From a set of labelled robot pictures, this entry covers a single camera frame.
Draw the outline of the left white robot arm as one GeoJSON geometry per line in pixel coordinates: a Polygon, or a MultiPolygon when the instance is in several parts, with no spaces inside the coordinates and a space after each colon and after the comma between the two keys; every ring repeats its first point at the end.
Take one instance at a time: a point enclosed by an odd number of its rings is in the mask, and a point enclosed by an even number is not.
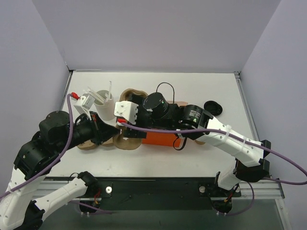
{"type": "Polygon", "coordinates": [[[96,112],[82,114],[76,121],[65,111],[47,115],[16,156],[6,195],[0,197],[0,228],[37,230],[51,213],[71,200],[99,194],[98,180],[84,171],[51,194],[33,199],[40,183],[67,150],[88,140],[100,145],[118,133],[118,128],[103,122],[96,112]]]}

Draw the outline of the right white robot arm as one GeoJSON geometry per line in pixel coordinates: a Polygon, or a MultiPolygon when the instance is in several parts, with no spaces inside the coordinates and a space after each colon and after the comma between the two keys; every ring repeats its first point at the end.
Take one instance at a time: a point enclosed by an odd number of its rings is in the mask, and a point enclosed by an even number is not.
{"type": "Polygon", "coordinates": [[[269,141],[246,138],[197,105],[169,103],[159,92],[145,98],[131,94],[128,100],[115,103],[114,116],[118,125],[127,124],[124,135],[128,138],[144,138],[151,130],[171,133],[210,144],[234,157],[229,169],[215,177],[213,191],[217,195],[224,195],[241,181],[255,183],[269,175],[268,151],[262,149],[270,148],[269,141]]]}

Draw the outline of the brown pulp cup carrier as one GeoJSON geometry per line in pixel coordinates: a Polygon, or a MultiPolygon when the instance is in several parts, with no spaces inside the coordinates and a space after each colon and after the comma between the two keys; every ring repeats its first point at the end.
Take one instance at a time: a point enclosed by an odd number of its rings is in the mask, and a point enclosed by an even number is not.
{"type": "MultiPolygon", "coordinates": [[[[142,98],[148,96],[148,93],[132,88],[128,88],[122,92],[120,95],[119,101],[127,101],[130,94],[135,94],[142,98]]],[[[120,134],[117,134],[113,137],[113,144],[116,148],[120,150],[135,150],[142,144],[141,138],[127,138],[123,136],[123,131],[126,131],[125,127],[116,125],[116,128],[120,129],[120,134]]]]}

